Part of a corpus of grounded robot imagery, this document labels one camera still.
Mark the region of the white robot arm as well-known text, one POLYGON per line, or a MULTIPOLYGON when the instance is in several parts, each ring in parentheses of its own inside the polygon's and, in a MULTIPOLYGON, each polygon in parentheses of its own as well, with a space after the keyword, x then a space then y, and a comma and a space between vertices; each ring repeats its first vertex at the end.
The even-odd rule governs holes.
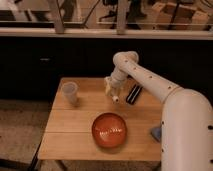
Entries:
POLYGON ((213 171, 213 107, 208 99, 141 67, 138 61, 134 51, 116 53, 110 86, 121 87, 130 75, 163 103, 161 171, 213 171))

